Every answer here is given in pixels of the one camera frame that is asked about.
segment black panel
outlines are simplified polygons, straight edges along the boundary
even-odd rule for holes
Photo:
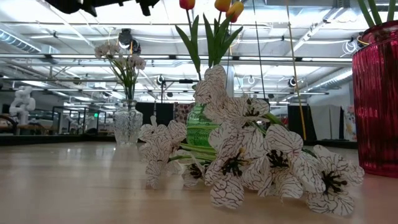
[[[305,132],[307,134],[307,141],[315,141],[317,140],[317,135],[315,134],[315,128],[313,127],[311,109],[309,106],[302,106],[302,107],[304,114]],[[304,139],[300,107],[288,106],[287,117],[289,120],[289,130],[299,134]]]

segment clear glass vase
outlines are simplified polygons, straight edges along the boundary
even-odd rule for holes
[[[114,137],[118,145],[136,144],[142,126],[142,113],[136,110],[136,102],[126,100],[114,114]]]

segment glass vase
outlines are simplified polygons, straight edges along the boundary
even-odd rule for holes
[[[210,132],[218,127],[203,114],[205,106],[197,103],[188,115],[187,142],[191,146],[210,146]]]
[[[398,21],[366,30],[368,46],[353,57],[359,164],[398,177]]]
[[[136,144],[142,126],[142,113],[136,110],[136,103],[123,102],[123,107],[114,114],[114,137],[118,145]]]

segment green glass vase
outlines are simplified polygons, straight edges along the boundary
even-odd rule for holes
[[[187,142],[191,146],[210,146],[209,135],[212,130],[218,127],[203,114],[205,106],[197,103],[188,115]]]

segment flower center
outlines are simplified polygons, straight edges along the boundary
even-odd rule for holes
[[[280,152],[280,154],[278,155],[278,152],[276,150],[271,150],[271,153],[267,154],[269,162],[271,163],[271,168],[289,167],[287,159],[284,159],[283,155],[283,152]]]
[[[342,192],[341,186],[347,185],[347,181],[337,181],[336,178],[340,178],[340,175],[333,175],[335,171],[331,171],[329,174],[326,175],[325,171],[322,171],[322,180],[326,185],[326,190],[323,194],[328,194],[329,188],[332,188],[334,193]]]
[[[242,171],[239,170],[239,166],[244,166],[247,161],[244,159],[239,159],[239,156],[243,153],[243,150],[239,150],[238,155],[236,155],[234,158],[229,158],[227,161],[225,161],[224,166],[221,168],[223,171],[223,175],[226,175],[226,173],[233,173],[235,176],[242,176]]]
[[[204,168],[205,168],[205,172],[206,172],[207,167],[208,167],[209,165],[210,165],[210,162],[208,162],[208,161],[206,161],[206,162],[204,163],[203,166],[204,166]],[[189,165],[189,166],[188,166],[188,169],[189,169],[190,174],[192,175],[192,177],[195,178],[195,179],[200,179],[200,178],[203,176],[203,174],[201,173],[199,167],[198,167],[196,164],[191,164],[191,165]]]

